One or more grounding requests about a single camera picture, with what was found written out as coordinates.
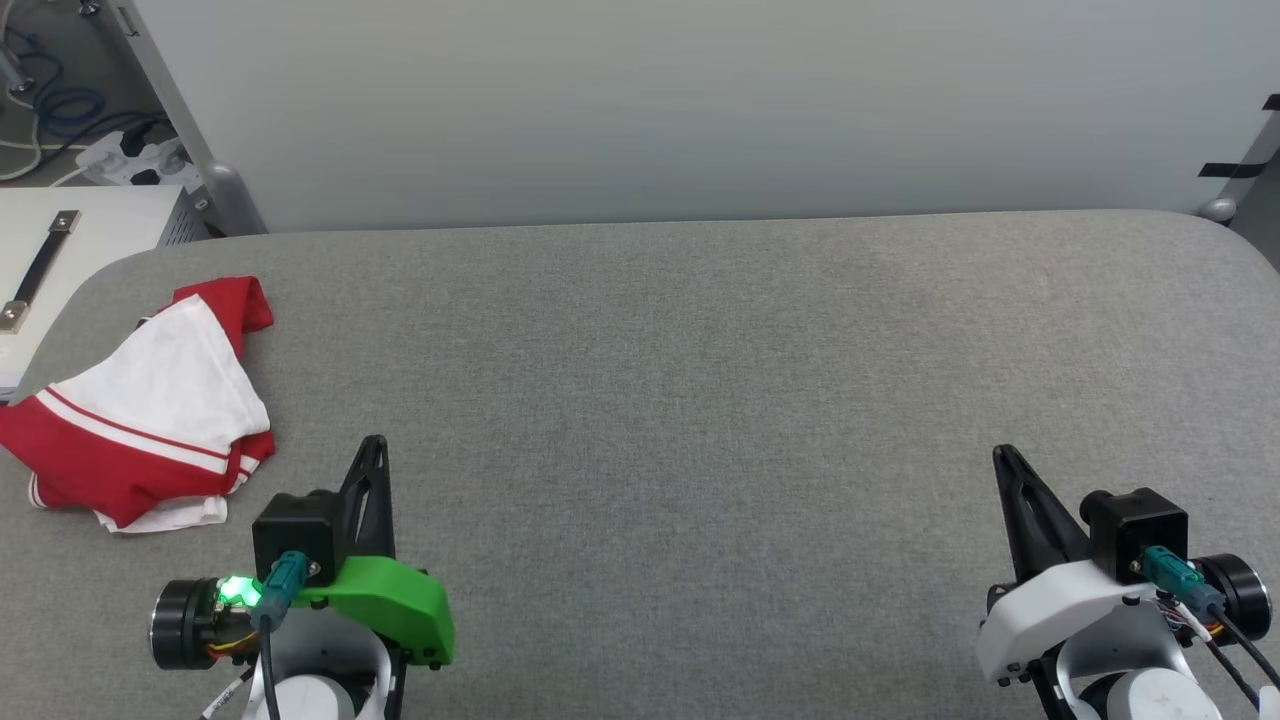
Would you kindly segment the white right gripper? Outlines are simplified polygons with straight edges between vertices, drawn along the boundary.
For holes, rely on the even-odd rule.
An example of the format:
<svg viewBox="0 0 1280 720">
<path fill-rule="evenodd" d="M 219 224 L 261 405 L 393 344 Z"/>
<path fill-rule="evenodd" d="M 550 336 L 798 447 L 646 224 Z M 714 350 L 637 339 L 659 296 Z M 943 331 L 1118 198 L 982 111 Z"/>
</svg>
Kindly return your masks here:
<svg viewBox="0 0 1280 720">
<path fill-rule="evenodd" d="M 993 465 L 1015 582 L 1041 574 L 989 609 L 975 639 L 984 680 L 1016 680 L 1033 661 L 1059 685 L 1162 667 L 1155 587 L 1123 585 L 1082 561 L 1088 536 L 1016 447 L 993 447 Z"/>
</svg>

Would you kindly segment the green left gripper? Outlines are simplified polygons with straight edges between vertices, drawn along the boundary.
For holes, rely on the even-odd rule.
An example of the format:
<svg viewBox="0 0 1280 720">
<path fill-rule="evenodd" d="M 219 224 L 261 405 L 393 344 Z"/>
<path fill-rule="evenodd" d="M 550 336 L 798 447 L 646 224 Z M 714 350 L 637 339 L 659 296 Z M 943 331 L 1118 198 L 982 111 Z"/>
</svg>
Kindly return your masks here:
<svg viewBox="0 0 1280 720">
<path fill-rule="evenodd" d="M 444 585 L 393 559 L 390 460 L 384 436 L 361 441 L 339 496 L 348 559 L 333 583 L 305 587 L 291 607 L 330 609 L 407 650 L 412 665 L 453 664 L 454 623 Z"/>
</svg>

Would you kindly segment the red and white shirt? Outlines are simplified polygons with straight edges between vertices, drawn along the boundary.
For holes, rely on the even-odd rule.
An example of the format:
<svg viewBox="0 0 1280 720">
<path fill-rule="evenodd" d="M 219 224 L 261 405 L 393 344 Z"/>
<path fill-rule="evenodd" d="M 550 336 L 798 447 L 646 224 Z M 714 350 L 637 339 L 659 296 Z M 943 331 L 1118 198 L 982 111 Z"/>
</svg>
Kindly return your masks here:
<svg viewBox="0 0 1280 720">
<path fill-rule="evenodd" d="M 37 509 L 84 510 L 111 533 L 223 524 L 275 451 L 244 369 L 273 310 L 252 275 L 175 291 L 101 363 L 0 409 L 0 447 Z"/>
</svg>

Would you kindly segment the white power strip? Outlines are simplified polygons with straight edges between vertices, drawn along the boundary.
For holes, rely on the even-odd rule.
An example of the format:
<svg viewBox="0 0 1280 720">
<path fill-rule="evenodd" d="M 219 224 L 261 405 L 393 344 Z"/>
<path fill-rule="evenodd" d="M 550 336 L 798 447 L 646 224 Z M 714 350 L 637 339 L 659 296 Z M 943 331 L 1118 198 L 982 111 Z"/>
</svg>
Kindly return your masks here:
<svg viewBox="0 0 1280 720">
<path fill-rule="evenodd" d="M 82 150 L 76 165 L 88 181 L 102 186 L 180 186 L 196 195 L 204 187 L 197 167 L 183 154 L 178 138 L 145 143 L 134 155 L 125 150 L 125 133 L 111 132 Z"/>
</svg>

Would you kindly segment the grey post with round foot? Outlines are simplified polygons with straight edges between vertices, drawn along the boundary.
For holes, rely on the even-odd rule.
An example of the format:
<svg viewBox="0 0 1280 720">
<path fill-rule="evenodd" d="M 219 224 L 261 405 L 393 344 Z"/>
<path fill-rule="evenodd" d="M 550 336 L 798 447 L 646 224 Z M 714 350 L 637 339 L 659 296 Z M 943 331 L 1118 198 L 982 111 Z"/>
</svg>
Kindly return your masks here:
<svg viewBox="0 0 1280 720">
<path fill-rule="evenodd" d="M 1265 123 L 1262 129 L 1256 136 L 1254 141 L 1245 150 L 1242 159 L 1238 161 L 1210 161 L 1210 163 L 1260 163 L 1267 161 L 1267 167 L 1274 163 L 1276 152 L 1280 152 L 1280 92 L 1270 94 L 1263 101 L 1262 113 L 1265 114 Z M 1244 202 L 1245 196 L 1252 190 L 1256 181 L 1253 179 L 1219 179 L 1219 178 L 1201 178 L 1201 179 L 1213 179 L 1221 181 L 1222 188 L 1217 192 L 1215 197 L 1207 200 L 1199 205 L 1196 214 L 1206 220 L 1217 223 L 1224 227 L 1229 227 L 1236 214 L 1240 210 L 1240 205 Z"/>
</svg>

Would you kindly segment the grey metal frame post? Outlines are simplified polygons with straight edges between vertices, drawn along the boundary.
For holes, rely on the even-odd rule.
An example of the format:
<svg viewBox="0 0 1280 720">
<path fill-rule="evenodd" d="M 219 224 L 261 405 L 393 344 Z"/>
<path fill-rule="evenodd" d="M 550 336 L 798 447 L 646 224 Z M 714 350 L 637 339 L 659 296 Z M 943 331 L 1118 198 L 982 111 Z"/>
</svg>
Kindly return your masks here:
<svg viewBox="0 0 1280 720">
<path fill-rule="evenodd" d="M 134 0 L 105 0 L 120 26 L 134 56 L 151 83 L 184 150 L 197 167 L 210 202 L 218 210 L 223 231 L 229 236 L 266 234 L 262 220 L 241 174 L 216 160 L 198 131 L 193 114 L 180 96 L 178 85 L 163 59 L 152 33 L 146 27 Z"/>
</svg>

